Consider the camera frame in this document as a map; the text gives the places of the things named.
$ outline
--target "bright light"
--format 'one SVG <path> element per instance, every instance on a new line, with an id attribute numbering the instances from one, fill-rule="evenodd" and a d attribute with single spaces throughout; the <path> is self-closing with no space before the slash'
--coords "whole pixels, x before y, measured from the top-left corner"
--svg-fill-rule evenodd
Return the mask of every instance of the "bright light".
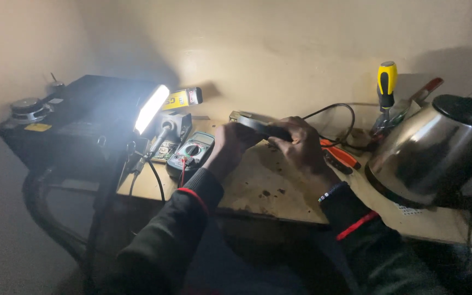
<path id="1" fill-rule="evenodd" d="M 156 91 L 154 91 L 152 96 L 141 108 L 140 115 L 136 120 L 136 129 L 140 131 L 140 134 L 145 131 L 145 128 L 147 128 L 148 124 L 152 121 L 156 113 L 160 110 L 167 97 L 169 97 L 169 93 L 170 91 L 167 86 L 158 86 Z"/>

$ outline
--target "screwdriver handle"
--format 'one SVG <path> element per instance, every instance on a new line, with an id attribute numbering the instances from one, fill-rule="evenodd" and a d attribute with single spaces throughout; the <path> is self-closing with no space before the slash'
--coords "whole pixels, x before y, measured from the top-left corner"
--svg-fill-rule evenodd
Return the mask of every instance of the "screwdriver handle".
<path id="1" fill-rule="evenodd" d="M 386 61 L 378 68 L 378 100 L 381 109 L 389 109 L 394 105 L 394 87 L 397 85 L 397 65 L 393 61 Z"/>

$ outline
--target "dark clothing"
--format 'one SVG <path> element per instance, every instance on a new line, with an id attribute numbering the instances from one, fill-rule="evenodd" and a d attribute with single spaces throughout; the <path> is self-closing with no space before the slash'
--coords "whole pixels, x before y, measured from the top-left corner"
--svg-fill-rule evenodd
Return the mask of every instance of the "dark clothing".
<path id="1" fill-rule="evenodd" d="M 222 186 L 206 169 L 199 169 L 185 187 L 194 191 L 210 212 L 223 197 Z M 347 185 L 323 200 L 321 208 L 337 234 L 371 212 Z M 120 252 L 119 272 L 106 278 L 98 293 L 178 293 L 207 221 L 205 208 L 194 196 L 175 191 L 158 215 Z M 339 244 L 365 294 L 447 293 L 398 232 L 379 217 L 350 232 Z"/>

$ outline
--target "black electrical device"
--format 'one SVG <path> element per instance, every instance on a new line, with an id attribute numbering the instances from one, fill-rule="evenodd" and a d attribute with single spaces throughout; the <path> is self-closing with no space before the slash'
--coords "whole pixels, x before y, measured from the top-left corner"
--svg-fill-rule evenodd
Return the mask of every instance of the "black electrical device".
<path id="1" fill-rule="evenodd" d="M 165 170 L 172 178 L 179 178 L 183 172 L 184 159 L 188 161 L 185 171 L 203 165 L 213 151 L 214 136 L 196 131 L 179 150 L 167 160 Z"/>
<path id="2" fill-rule="evenodd" d="M 30 171 L 56 167 L 66 178 L 99 181 L 111 155 L 136 139 L 140 105 L 158 84 L 86 75 L 40 103 L 52 111 L 27 124 L 10 117 L 0 136 Z"/>

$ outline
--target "person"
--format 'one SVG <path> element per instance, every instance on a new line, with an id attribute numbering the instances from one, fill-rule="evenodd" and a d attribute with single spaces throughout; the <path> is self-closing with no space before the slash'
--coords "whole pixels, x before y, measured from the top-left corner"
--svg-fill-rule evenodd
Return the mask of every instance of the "person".
<path id="1" fill-rule="evenodd" d="M 319 197 L 362 293 L 447 293 L 398 232 L 384 225 L 327 166 L 313 127 L 300 117 L 275 124 L 289 131 L 293 141 L 276 137 L 268 141 L 303 173 L 309 189 Z M 98 293 L 180 292 L 208 218 L 223 197 L 221 182 L 238 166 L 244 152 L 259 142 L 254 130 L 234 122 L 220 126 L 215 138 L 206 163 L 120 252 L 120 271 L 109 275 Z"/>

